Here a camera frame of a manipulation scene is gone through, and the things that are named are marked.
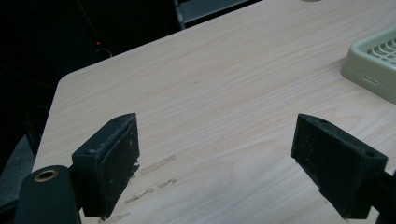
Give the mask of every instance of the dark floor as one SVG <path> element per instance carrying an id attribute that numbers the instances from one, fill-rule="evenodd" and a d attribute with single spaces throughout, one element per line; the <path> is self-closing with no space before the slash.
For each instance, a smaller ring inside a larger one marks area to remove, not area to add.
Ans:
<path id="1" fill-rule="evenodd" d="M 22 180 L 32 172 L 35 158 L 26 135 L 15 147 L 0 175 L 0 206 L 19 198 Z"/>

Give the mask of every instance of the metal ring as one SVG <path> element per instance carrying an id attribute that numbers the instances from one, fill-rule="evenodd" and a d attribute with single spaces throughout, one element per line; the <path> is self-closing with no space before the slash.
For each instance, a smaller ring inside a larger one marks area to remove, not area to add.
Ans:
<path id="1" fill-rule="evenodd" d="M 57 170 L 45 170 L 40 174 L 35 176 L 35 182 L 45 182 L 51 180 L 53 177 L 57 176 L 59 171 Z"/>

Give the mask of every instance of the wooden table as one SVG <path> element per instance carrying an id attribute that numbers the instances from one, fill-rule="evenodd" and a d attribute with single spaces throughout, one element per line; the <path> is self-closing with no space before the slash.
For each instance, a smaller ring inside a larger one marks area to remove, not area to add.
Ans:
<path id="1" fill-rule="evenodd" d="M 106 223 L 374 223 L 374 209 L 341 219 L 290 149 L 305 113 L 396 169 L 396 105 L 339 73 L 395 12 L 394 0 L 263 0 L 81 69 L 59 83 L 34 170 L 71 165 L 108 120 L 135 112 L 141 167 Z"/>

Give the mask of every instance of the dark background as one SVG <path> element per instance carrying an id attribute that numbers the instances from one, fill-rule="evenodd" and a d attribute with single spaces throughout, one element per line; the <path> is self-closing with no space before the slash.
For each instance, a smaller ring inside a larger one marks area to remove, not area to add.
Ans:
<path id="1" fill-rule="evenodd" d="M 0 174 L 25 134 L 36 155 L 62 77 L 180 27 L 174 0 L 0 0 Z"/>

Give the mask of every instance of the scratch mark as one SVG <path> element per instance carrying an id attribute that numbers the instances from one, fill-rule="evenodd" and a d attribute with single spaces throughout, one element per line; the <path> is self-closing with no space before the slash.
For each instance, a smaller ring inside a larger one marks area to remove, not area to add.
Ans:
<path id="1" fill-rule="evenodd" d="M 175 179 L 170 179 L 170 180 L 168 180 L 168 182 L 165 182 L 165 183 L 161 183 L 161 184 L 159 184 L 158 185 L 158 188 L 164 188 L 164 187 L 166 187 L 169 183 L 172 183 L 172 184 L 175 184 L 177 182 L 177 180 L 175 180 Z"/>
<path id="2" fill-rule="evenodd" d="M 160 169 L 160 167 L 164 166 L 166 163 L 168 163 L 169 161 L 174 161 L 176 159 L 176 156 L 173 155 L 171 157 L 168 157 L 166 159 L 163 159 L 161 161 L 158 161 L 152 165 L 150 165 L 149 167 L 143 168 L 140 170 L 140 174 L 141 175 L 146 175 L 148 173 L 151 173 L 153 171 L 156 171 L 158 169 Z"/>
<path id="3" fill-rule="evenodd" d="M 127 213 L 127 214 L 119 215 L 119 216 L 114 216 L 114 217 L 111 217 L 111 218 L 109 218 L 109 219 L 106 219 L 105 221 L 103 221 L 102 219 L 99 219 L 98 223 L 99 223 L 99 224 L 102 224 L 102 223 L 104 223 L 104 224 L 116 223 L 116 222 L 120 221 L 121 219 L 123 219 L 123 218 L 129 216 L 130 214 L 131 214 L 131 213 Z"/>
<path id="4" fill-rule="evenodd" d="M 135 202 L 135 201 L 137 201 L 138 199 L 140 199 L 140 198 L 142 198 L 143 196 L 145 196 L 145 194 L 153 193 L 153 192 L 154 192 L 154 189 L 146 189 L 146 192 L 144 192 L 144 193 L 142 193 L 142 194 L 139 194 L 139 195 L 134 195 L 131 199 L 126 200 L 125 203 L 132 203 L 132 202 Z"/>

